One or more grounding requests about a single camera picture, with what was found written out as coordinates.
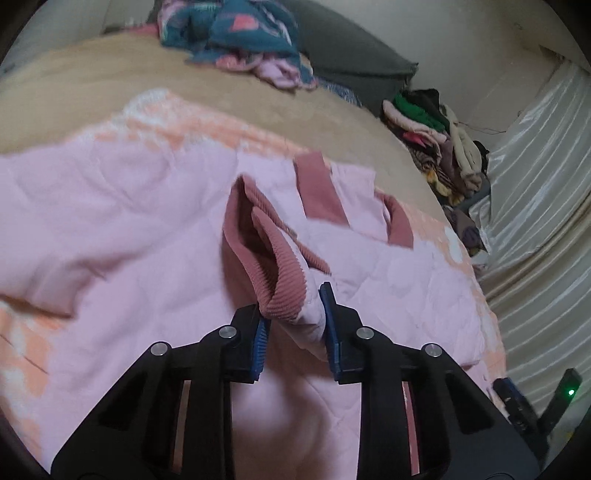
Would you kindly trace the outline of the shiny cream curtain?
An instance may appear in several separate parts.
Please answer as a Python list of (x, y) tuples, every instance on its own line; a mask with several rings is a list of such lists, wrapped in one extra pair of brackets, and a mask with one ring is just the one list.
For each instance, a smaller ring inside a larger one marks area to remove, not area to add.
[(556, 67), (489, 156), (471, 213), (489, 257), (479, 276), (508, 376), (543, 410), (568, 368), (590, 390), (590, 73)]

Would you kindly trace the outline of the tan bed cover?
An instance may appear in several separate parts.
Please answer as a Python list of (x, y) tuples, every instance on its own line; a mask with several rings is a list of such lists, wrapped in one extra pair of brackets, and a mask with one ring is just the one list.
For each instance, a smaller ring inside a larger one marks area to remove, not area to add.
[(1, 81), (1, 150), (57, 141), (165, 88), (342, 163), (374, 168), (399, 201), (446, 219), (406, 147), (368, 111), (324, 89), (290, 94), (250, 75), (187, 64), (150, 36), (120, 33), (43, 54)]

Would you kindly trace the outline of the grey headboard cover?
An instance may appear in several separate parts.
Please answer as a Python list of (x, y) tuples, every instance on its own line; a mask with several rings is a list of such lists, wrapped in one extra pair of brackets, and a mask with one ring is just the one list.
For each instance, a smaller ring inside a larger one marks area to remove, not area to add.
[(285, 1), (300, 27), (301, 45), (315, 75), (345, 86), (362, 105), (379, 116), (411, 83), (418, 70), (412, 62), (353, 21), (314, 1)]

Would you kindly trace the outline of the bag of clothes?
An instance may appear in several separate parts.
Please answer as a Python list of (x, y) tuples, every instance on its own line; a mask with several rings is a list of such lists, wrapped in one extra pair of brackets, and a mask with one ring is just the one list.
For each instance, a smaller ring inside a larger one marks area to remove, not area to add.
[(476, 223), (462, 210), (445, 206), (445, 216), (471, 257), (486, 252), (486, 246)]

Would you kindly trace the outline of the dark patterned pillow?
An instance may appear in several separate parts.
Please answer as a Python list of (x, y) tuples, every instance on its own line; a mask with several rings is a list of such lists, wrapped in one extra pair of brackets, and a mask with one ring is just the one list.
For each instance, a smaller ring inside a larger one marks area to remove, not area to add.
[(356, 96), (356, 93), (348, 87), (339, 85), (338, 83), (334, 83), (329, 80), (325, 80), (322, 77), (318, 77), (317, 82), (319, 87), (322, 87), (322, 89), (337, 95), (339, 98), (345, 100), (349, 104), (355, 105), (356, 107), (363, 106), (363, 103), (360, 101), (359, 97)]

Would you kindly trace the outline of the blue flamingo quilt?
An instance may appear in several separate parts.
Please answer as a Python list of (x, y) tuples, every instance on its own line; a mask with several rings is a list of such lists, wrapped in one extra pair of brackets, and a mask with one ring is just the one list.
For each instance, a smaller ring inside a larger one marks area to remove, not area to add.
[(249, 73), (280, 90), (317, 87), (297, 21), (279, 2), (164, 1), (157, 29), (161, 45), (188, 53), (190, 63)]

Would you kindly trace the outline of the pile of folded clothes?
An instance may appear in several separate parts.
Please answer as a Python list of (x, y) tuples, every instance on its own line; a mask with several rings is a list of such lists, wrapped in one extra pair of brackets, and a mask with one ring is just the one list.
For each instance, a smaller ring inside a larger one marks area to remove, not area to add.
[(436, 89), (403, 90), (382, 120), (409, 151), (440, 204), (458, 207), (489, 189), (489, 151), (474, 141)]

